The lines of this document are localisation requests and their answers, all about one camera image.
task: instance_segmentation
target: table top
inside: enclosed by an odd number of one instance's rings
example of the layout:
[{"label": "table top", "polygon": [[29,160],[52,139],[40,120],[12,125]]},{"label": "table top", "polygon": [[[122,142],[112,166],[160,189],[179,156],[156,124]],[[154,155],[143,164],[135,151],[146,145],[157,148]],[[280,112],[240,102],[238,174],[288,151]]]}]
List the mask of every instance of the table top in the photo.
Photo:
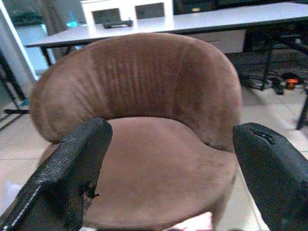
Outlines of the table top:
[{"label": "table top", "polygon": [[26,47],[57,47],[78,45],[115,36],[135,33],[169,32],[196,33],[238,29],[248,26],[266,25],[308,19],[308,5],[299,3],[274,3],[258,6],[238,7],[210,12],[141,19],[132,27],[104,29],[100,24],[79,26],[48,36]]}]

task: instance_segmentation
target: tiled floor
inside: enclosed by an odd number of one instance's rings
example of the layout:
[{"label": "tiled floor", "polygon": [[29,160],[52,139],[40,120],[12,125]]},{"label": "tiled floor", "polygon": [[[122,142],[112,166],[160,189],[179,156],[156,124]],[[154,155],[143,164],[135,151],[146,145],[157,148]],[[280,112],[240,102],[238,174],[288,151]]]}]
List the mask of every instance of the tiled floor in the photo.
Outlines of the tiled floor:
[{"label": "tiled floor", "polygon": [[[286,136],[308,158],[308,127],[295,130],[305,94],[286,91],[278,96],[273,90],[243,89],[242,123],[257,122]],[[36,169],[40,155],[49,145],[36,132],[28,115],[0,132],[0,214],[3,212],[5,181],[24,184]],[[266,231],[252,197],[239,172],[218,231],[230,229]]]}]

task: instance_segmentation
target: white cabinet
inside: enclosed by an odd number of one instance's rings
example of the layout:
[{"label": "white cabinet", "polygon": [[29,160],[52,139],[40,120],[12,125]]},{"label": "white cabinet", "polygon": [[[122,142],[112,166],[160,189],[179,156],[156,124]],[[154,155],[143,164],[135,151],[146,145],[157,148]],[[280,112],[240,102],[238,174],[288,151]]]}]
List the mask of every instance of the white cabinet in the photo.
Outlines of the white cabinet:
[{"label": "white cabinet", "polygon": [[208,42],[223,53],[243,52],[245,30],[232,30],[188,35],[189,37]]},{"label": "white cabinet", "polygon": [[173,0],[83,0],[87,24],[160,17],[173,18]]}]

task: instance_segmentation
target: suede upholstery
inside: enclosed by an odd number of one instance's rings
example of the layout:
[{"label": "suede upholstery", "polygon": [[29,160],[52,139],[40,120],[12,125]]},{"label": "suede upholstery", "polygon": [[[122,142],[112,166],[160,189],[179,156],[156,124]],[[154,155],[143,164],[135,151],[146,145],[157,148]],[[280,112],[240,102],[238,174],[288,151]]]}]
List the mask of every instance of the suede upholstery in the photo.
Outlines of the suede upholstery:
[{"label": "suede upholstery", "polygon": [[241,104],[237,73],[214,46],[136,34],[59,60],[35,86],[30,112],[53,143],[90,118],[109,120],[101,196],[85,222],[162,230],[205,211],[219,221],[237,169],[232,128]]}]

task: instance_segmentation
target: cabinet drawer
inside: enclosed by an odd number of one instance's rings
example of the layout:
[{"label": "cabinet drawer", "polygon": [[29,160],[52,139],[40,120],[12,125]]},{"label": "cabinet drawer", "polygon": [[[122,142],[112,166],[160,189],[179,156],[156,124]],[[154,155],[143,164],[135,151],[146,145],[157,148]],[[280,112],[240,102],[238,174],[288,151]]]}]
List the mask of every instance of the cabinet drawer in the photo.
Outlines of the cabinet drawer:
[{"label": "cabinet drawer", "polygon": [[245,30],[232,30],[187,36],[208,42],[223,53],[237,53],[243,52],[245,33]]}]

